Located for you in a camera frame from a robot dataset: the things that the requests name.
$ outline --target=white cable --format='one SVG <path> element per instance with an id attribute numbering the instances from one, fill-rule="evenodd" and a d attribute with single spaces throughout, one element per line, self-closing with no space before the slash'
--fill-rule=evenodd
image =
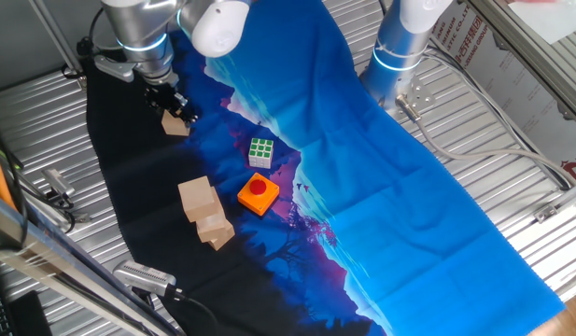
<path id="1" fill-rule="evenodd" d="M 541 162 L 542 164 L 553 169 L 556 173 L 560 174 L 566 180 L 568 180 L 569 184 L 572 187 L 576 186 L 576 180 L 574 179 L 574 177 L 572 177 L 568 172 L 563 170 L 561 167 L 557 166 L 555 164 L 555 162 L 553 162 L 553 161 L 551 161 L 551 160 L 549 160 L 549 159 L 547 159 L 547 158 L 545 158 L 539 154 L 529 152 L 527 150 L 522 150 L 522 149 L 495 149 L 495 150 L 487 150 L 487 151 L 472 153 L 472 154 L 456 154 L 456 153 L 449 152 L 449 151 L 445 150 L 443 147 L 440 147 L 439 145 L 437 145 L 435 143 L 435 141 L 433 140 L 433 138 L 428 133 L 427 129 L 425 128 L 425 125 L 422 122 L 422 120 L 418 120 L 416 122 L 416 126 L 418 126 L 418 129 L 420 130 L 420 132 L 425 136 L 425 138 L 427 139 L 427 141 L 430 143 L 430 145 L 433 148 L 435 148 L 438 152 L 442 153 L 444 156 L 446 156 L 450 159 L 454 159 L 454 160 L 476 160 L 476 159 L 482 159 L 485 157 L 490 157 L 490 156 L 495 156 L 495 155 L 520 155 L 520 156 L 524 156 L 527 158 L 531 158 L 532 160 L 536 160 L 536 161 Z"/>
<path id="2" fill-rule="evenodd" d="M 431 59 L 434 61 L 437 61 L 445 66 L 447 66 L 450 70 L 454 71 L 456 74 L 458 74 L 462 80 L 464 80 L 464 82 L 474 91 L 476 92 L 478 95 L 480 95 L 481 97 L 483 97 L 485 100 L 487 100 L 488 103 L 491 104 L 491 106 L 493 106 L 494 108 L 497 108 L 497 105 L 491 100 L 490 97 L 488 97 L 486 94 L 484 94 L 479 88 L 474 87 L 467 79 L 466 74 L 462 73 L 461 71 L 459 71 L 458 69 L 456 69 L 452 64 L 446 62 L 445 60 L 441 59 L 440 57 L 436 56 L 436 55 L 431 55 L 431 54 L 427 54 L 425 53 L 425 55 L 423 56 L 423 58 L 425 59 Z M 510 132 L 513 133 L 513 135 L 515 135 L 516 140 L 518 140 L 519 142 L 522 142 L 522 140 L 517 136 L 517 134 L 515 134 L 513 132 L 513 126 L 512 124 L 505 118 L 505 115 L 501 112 L 499 112 L 499 116 L 501 117 L 502 121 L 506 124 L 506 126 L 508 127 L 508 130 Z M 443 149 L 442 147 L 439 147 L 437 144 L 435 144 L 435 142 L 433 141 L 433 139 L 430 137 L 430 135 L 428 134 L 427 129 L 425 128 L 424 124 L 422 123 L 421 120 L 419 120 L 417 122 L 418 128 L 420 129 L 420 132 L 422 132 L 423 135 L 425 135 L 425 138 L 427 138 L 427 141 L 439 152 L 441 152 L 443 155 L 445 155 L 446 157 L 450 158 L 450 159 L 454 159 L 454 160 L 476 160 L 476 159 L 481 159 L 484 157 L 488 157 L 488 156 L 493 156 L 493 155 L 506 155 L 506 154 L 511 154 L 511 155 L 520 155 L 520 156 L 525 156 L 528 158 L 531 158 L 533 160 L 539 161 L 542 164 L 546 165 L 547 167 L 551 168 L 552 170 L 556 171 L 558 174 L 560 174 L 562 177 L 564 177 L 566 179 L 566 181 L 572 186 L 576 186 L 576 179 L 574 179 L 574 177 L 572 175 L 570 175 L 568 172 L 566 172 L 565 170 L 563 170 L 562 168 L 560 168 L 558 165 L 556 165 L 553 161 L 550 161 L 549 159 L 543 157 L 542 155 L 533 153 L 531 151 L 527 151 L 527 150 L 522 150 L 522 149 L 497 149 L 497 150 L 491 150 L 491 151 L 486 151 L 486 152 L 480 152 L 480 153 L 474 153 L 474 154 L 465 154 L 465 155 L 460 155 L 460 154 L 455 154 L 455 153 L 451 153 L 448 152 L 447 150 Z"/>

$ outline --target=wooden block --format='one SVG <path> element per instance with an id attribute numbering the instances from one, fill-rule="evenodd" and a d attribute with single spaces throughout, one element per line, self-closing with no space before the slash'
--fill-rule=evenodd
<path id="1" fill-rule="evenodd" d="M 177 186 L 182 199 L 184 213 L 191 222 L 214 215 L 218 211 L 215 197 L 206 176 L 193 179 Z"/>
<path id="2" fill-rule="evenodd" d="M 214 187 L 211 187 L 211 193 L 213 194 L 217 212 L 214 215 L 196 221 L 196 231 L 203 243 L 223 237 L 227 229 L 225 212 Z"/>
<path id="3" fill-rule="evenodd" d="M 219 251 L 230 239 L 235 235 L 235 231 L 233 230 L 233 225 L 226 219 L 225 220 L 225 234 L 217 239 L 214 239 L 209 242 L 216 251 Z"/>
<path id="4" fill-rule="evenodd" d="M 163 119 L 161 120 L 161 125 L 163 126 L 165 134 L 167 135 L 180 135 L 180 136 L 190 135 L 190 128 L 186 127 L 184 120 L 180 118 L 175 118 L 167 110 L 163 112 Z"/>

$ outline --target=rubik's cube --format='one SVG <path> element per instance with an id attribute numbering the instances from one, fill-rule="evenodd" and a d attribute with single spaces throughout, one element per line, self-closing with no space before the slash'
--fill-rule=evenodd
<path id="1" fill-rule="evenodd" d="M 255 168 L 271 168 L 273 141 L 253 138 L 248 151 L 248 163 Z"/>

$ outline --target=orange block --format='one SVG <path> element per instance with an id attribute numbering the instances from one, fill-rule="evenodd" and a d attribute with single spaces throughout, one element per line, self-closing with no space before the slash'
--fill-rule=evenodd
<path id="1" fill-rule="evenodd" d="M 238 202 L 262 216 L 279 195 L 279 186 L 255 173 L 238 193 Z"/>

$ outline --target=stacked wooden blocks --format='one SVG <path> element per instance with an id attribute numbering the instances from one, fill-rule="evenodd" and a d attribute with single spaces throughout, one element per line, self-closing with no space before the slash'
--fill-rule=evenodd
<path id="1" fill-rule="evenodd" d="M 184 213 L 190 222 L 196 223 L 201 242 L 209 243 L 219 250 L 235 235 L 233 225 L 225 218 L 225 212 L 214 187 L 206 176 L 177 186 Z"/>

